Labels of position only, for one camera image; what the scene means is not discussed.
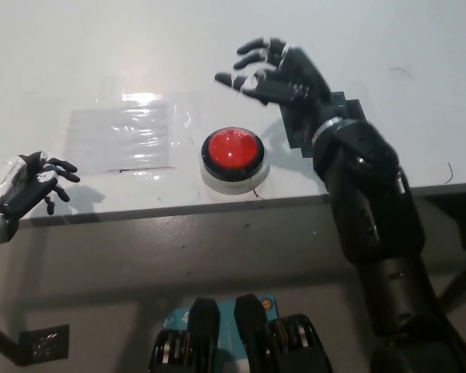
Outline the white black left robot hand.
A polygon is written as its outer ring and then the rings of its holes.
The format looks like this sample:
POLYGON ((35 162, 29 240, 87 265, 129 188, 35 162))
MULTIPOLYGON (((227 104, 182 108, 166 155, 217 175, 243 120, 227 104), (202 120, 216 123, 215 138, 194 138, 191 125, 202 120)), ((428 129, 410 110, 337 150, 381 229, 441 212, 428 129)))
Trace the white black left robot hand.
POLYGON ((20 219, 40 202, 47 204, 47 213, 54 213, 50 194, 56 193, 64 202, 70 201, 59 179, 72 183, 81 179, 78 168, 68 161, 50 157, 45 152, 17 155, 0 169, 0 245, 15 235, 20 219))

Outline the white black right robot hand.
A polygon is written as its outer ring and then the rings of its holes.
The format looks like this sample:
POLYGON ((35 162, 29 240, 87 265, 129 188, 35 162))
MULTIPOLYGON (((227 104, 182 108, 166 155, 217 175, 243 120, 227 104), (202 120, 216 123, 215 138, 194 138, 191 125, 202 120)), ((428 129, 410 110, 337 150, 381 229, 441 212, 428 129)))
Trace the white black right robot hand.
POLYGON ((260 37, 240 46, 237 55, 242 59, 234 64, 236 71, 257 63, 268 66, 251 75, 218 72, 216 82, 263 105, 279 105, 286 110, 290 127, 310 138, 336 117, 329 86, 299 47, 278 38, 260 37))

